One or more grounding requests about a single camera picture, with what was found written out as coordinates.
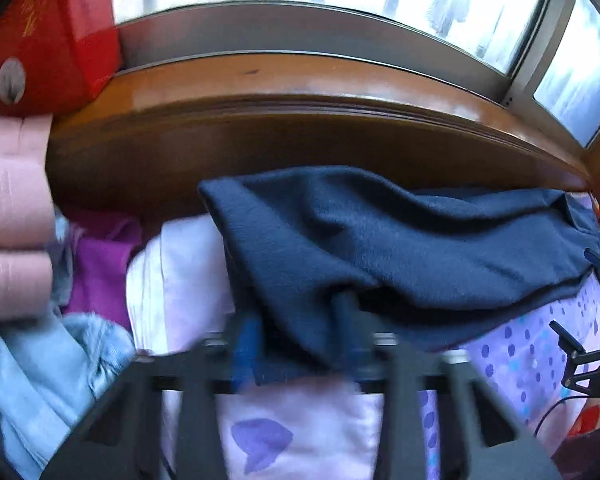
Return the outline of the light blue garment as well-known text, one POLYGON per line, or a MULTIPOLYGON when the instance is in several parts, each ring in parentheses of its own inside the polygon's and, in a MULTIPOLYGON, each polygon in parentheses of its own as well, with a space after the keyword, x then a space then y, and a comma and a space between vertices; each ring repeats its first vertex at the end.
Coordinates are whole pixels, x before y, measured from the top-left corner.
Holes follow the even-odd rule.
POLYGON ((95 312, 68 312, 78 278, 70 222, 55 214, 52 296, 39 318, 0 322, 0 454, 36 479, 87 409, 129 363, 132 335, 95 312))

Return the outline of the window with metal frame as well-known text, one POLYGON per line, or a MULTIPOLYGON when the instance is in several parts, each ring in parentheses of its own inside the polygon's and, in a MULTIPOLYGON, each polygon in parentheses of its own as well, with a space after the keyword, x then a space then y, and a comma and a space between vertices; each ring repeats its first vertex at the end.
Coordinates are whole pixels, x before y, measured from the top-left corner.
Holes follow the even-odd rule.
POLYGON ((129 68, 230 53, 372 62, 454 84, 573 148, 600 135, 593 0, 112 0, 129 68))

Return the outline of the lilac patterned bed sheet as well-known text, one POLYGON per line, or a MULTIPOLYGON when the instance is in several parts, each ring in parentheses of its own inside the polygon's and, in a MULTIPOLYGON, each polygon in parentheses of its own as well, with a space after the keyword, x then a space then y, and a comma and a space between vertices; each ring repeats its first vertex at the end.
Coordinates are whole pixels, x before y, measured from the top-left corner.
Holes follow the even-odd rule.
MULTIPOLYGON (((222 237, 203 214, 166 222, 132 259, 125 296, 138 348, 186 349, 234 309, 222 237)), ((556 315, 580 341, 600 342, 600 283, 546 304, 467 344, 486 381, 527 424, 565 395, 562 356, 548 329, 556 315)), ((379 439, 382 399, 343 378, 249 385, 220 400, 220 430, 234 479, 366 479, 379 439)))

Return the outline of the brown wooden headboard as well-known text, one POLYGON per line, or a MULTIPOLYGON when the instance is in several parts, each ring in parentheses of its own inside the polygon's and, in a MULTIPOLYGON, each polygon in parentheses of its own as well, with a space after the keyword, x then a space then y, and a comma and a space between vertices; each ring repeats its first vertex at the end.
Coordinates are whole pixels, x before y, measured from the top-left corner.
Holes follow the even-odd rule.
POLYGON ((396 68, 305 54, 198 58, 121 74, 57 118, 46 171, 62 208, 143 220, 199 208, 200 181, 348 165, 404 188, 583 191, 573 154, 486 99, 396 68))

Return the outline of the magenta purple garment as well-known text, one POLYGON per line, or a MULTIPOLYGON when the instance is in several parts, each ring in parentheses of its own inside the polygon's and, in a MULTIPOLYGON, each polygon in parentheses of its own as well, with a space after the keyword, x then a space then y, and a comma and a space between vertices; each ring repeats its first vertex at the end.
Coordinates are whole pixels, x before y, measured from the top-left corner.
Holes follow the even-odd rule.
POLYGON ((63 314, 95 313, 132 332, 125 278, 142 244, 140 222, 118 212, 70 209, 73 283, 63 314))

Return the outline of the pink folded garment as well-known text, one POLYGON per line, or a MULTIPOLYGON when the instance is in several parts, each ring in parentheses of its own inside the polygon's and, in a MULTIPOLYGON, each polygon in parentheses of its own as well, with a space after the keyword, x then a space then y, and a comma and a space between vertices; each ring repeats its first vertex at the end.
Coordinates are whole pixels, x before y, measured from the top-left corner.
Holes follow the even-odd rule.
POLYGON ((40 315, 53 268, 55 213, 45 172, 50 116, 0 116, 0 320, 40 315))

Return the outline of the navy blue fleece garment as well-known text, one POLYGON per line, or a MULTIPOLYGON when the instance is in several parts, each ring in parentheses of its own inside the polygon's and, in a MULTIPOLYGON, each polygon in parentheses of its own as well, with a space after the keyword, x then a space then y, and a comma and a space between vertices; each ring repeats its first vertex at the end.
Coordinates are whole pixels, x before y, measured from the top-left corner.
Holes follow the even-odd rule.
POLYGON ((260 385, 353 373, 377 324, 425 351, 576 296, 594 212, 552 188, 407 191, 351 167, 202 182, 260 385))

